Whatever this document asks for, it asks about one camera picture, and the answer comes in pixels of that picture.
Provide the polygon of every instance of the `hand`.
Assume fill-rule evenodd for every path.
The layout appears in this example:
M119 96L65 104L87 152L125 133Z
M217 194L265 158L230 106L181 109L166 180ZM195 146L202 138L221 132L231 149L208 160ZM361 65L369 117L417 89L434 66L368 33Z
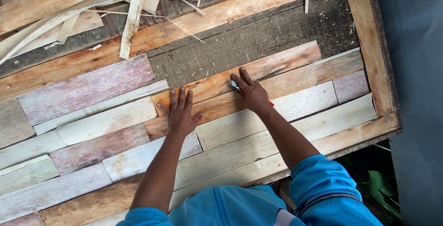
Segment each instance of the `hand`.
M272 108L269 104L268 93L260 83L257 81L253 82L244 67L240 68L240 73L244 81L236 74L232 74L231 78L245 92L246 107L255 113L265 112Z
M171 90L171 111L163 104L157 104L168 116L168 134L174 134L182 138L190 134L197 127L198 121L205 115L204 112L198 112L194 117L191 116L192 91L188 92L187 99L185 94L185 87L181 87L179 102L177 102L175 90Z

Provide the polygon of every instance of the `gray wall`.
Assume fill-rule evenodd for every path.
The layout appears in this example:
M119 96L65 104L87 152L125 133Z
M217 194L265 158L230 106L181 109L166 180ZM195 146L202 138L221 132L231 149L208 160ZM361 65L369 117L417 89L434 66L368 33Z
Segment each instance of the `gray wall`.
M378 0L404 132L391 138L404 225L443 225L443 0Z

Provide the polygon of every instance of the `person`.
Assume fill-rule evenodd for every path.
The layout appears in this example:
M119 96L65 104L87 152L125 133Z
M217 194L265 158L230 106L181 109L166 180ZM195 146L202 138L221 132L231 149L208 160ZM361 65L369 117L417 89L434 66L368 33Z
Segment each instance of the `person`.
M344 167L321 155L269 104L266 90L243 67L240 72L242 77L233 74L232 80L244 90L247 108L263 121L291 170L289 194L297 205L294 214L286 211L285 202L269 185L209 187L168 214L182 144L205 115L191 116L193 93L189 91L186 98L181 87L178 101L171 90L171 110L158 104L168 116L168 134L143 175L129 212L117 226L381 225L363 205L356 183Z

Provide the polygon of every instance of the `zipper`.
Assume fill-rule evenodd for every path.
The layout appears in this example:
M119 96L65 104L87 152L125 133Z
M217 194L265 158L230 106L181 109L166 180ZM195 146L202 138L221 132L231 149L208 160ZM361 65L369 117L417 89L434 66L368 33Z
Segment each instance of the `zipper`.
M224 226L229 226L230 224L228 222L228 217L226 216L226 212L224 211L222 195L220 194L220 190L216 186L213 186L212 190L214 192L215 205L217 207L217 212L219 213L220 221Z

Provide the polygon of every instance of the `blue sleeve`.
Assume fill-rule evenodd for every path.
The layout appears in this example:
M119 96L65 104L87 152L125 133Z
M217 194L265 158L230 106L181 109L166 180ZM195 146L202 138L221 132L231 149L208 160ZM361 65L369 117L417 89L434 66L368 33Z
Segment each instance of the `blue sleeve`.
M136 208L130 210L125 219L116 226L172 226L168 215L156 208Z
M294 214L305 224L382 224L364 206L357 185L345 168L324 155L307 157L291 172L289 194L297 205Z

